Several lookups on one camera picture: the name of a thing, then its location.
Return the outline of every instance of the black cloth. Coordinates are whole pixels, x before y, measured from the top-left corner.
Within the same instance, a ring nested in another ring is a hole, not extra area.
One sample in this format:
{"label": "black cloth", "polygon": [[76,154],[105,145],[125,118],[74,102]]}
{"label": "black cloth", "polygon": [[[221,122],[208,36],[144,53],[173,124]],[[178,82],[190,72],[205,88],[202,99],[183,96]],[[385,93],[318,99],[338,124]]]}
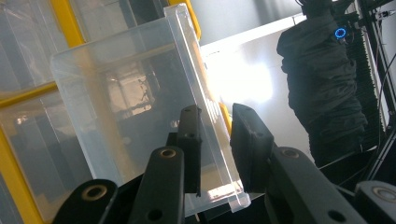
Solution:
{"label": "black cloth", "polygon": [[289,105],[309,134],[318,166],[360,150],[367,124],[355,96],[356,64],[334,36],[330,13],[283,32],[277,52],[288,74]]}

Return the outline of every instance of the glass panel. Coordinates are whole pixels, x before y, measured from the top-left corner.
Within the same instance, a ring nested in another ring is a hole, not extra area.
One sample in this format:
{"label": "glass panel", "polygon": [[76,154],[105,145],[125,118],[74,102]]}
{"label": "glass panel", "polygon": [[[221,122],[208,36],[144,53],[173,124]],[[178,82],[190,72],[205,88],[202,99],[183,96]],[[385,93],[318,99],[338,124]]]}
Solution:
{"label": "glass panel", "polygon": [[72,0],[87,42],[163,17],[166,0]]}
{"label": "glass panel", "polygon": [[119,186],[141,175],[150,153],[177,131],[180,111],[201,113],[202,197],[186,196],[186,216],[229,201],[249,205],[217,98],[187,9],[55,55],[51,70],[94,178]]}
{"label": "glass panel", "polygon": [[45,221],[92,179],[59,92],[0,111],[0,122]]}
{"label": "glass panel", "polygon": [[53,80],[50,55],[67,49],[47,0],[0,3],[0,98]]}
{"label": "glass panel", "polygon": [[0,223],[23,223],[6,182],[0,174]]}

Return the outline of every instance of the yellow pole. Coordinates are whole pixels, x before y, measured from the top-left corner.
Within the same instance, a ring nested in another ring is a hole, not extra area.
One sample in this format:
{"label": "yellow pole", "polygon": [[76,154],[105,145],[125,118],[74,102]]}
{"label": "yellow pole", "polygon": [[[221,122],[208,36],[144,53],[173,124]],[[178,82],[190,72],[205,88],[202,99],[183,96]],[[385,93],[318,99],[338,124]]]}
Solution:
{"label": "yellow pole", "polygon": [[[73,48],[84,44],[84,38],[78,28],[78,22],[69,1],[50,0],[50,2],[68,46]],[[51,82],[31,91],[17,93],[7,99],[0,100],[0,108],[15,105],[56,90],[57,86],[55,82]],[[2,129],[0,129],[0,159],[0,172],[5,179],[7,188],[20,212],[23,222],[32,224],[44,223]]]}
{"label": "yellow pole", "polygon": [[190,0],[168,0],[168,3],[170,6],[180,4],[180,3],[186,4],[187,9],[189,10],[192,25],[194,26],[195,34],[197,35],[198,40],[201,39],[201,27],[199,26],[198,19],[195,16],[194,10],[192,9]]}
{"label": "yellow pole", "polygon": [[52,91],[57,91],[57,90],[58,90],[58,87],[56,86],[56,83],[51,82],[47,85],[34,88],[30,91],[23,91],[21,93],[17,93],[11,97],[8,97],[7,99],[0,100],[0,108],[4,108],[4,107],[10,106],[10,105],[15,105],[20,102],[31,100],[35,97],[42,96],[46,93],[49,93]]}
{"label": "yellow pole", "polygon": [[228,109],[225,104],[219,103],[221,114],[224,119],[225,126],[227,128],[228,134],[231,136],[231,126],[233,121],[230,118],[230,115],[228,114]]}
{"label": "yellow pole", "polygon": [[50,0],[55,17],[70,48],[84,44],[84,37],[78,27],[76,16],[69,0]]}
{"label": "yellow pole", "polygon": [[0,129],[0,172],[24,223],[44,223],[7,138]]}

